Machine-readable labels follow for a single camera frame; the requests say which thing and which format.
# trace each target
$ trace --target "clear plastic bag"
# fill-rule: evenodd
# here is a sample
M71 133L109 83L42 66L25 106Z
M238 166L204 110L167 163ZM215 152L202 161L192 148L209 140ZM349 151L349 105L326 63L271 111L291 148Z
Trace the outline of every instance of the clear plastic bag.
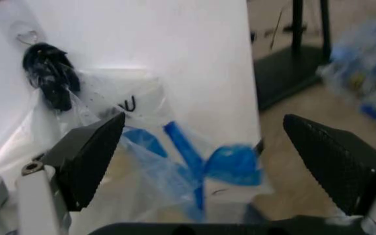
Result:
M126 113L127 128L109 169L88 208L72 214L71 234L125 221L239 222L210 206L234 202L246 208L256 194L271 192L252 146L217 146L173 121L158 78L143 70L76 74L81 90L70 92L72 109L50 110L36 90L32 109L0 148L0 174L13 190L21 167L69 130Z

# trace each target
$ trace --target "floor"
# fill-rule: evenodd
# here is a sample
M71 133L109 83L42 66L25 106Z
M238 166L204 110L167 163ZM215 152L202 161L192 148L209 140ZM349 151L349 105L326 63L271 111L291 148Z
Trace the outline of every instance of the floor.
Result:
M291 35L278 32L274 47L269 49L272 35L267 29L275 28L280 9L284 8L280 28L291 22L290 0L251 0L248 2L250 28L257 32L252 46L254 59L261 58L289 45ZM319 5L316 0L305 0L305 44L320 44ZM376 18L376 0L331 0L330 21L332 39L369 18ZM273 220L294 215L335 216L341 214L328 195L305 168L282 128L285 114L298 114L322 124L352 131L376 148L376 121L360 114L355 106L335 97L323 84L300 92L269 110L260 113L265 150L264 167L276 191L273 195L258 195L254 205Z

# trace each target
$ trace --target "blue object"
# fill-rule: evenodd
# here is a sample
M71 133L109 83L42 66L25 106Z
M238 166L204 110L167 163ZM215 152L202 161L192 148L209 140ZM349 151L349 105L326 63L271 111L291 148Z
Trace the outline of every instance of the blue object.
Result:
M203 159L198 154L194 146L192 146L191 142L189 142L189 140L184 136L181 128L175 121L165 125L164 131L181 154L188 168L191 170L195 180L197 180L199 183L199 187L194 190L194 196L198 209L204 210Z
M367 114L372 119L376 120L376 108L370 104L362 104L361 112Z
M204 174L241 186L261 184L258 157L254 150L243 144L222 146L214 151L204 166Z
M132 129L123 134L131 142L143 146L147 150L156 153L159 156L167 158L167 152L159 143L158 139L143 129Z

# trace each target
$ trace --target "white board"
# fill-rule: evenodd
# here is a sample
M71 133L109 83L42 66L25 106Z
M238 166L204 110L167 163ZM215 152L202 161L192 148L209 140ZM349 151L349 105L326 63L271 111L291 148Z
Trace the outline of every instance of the white board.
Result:
M178 121L216 143L260 140L246 1L24 0L77 68L145 68ZM26 108L22 55L0 32L0 142Z

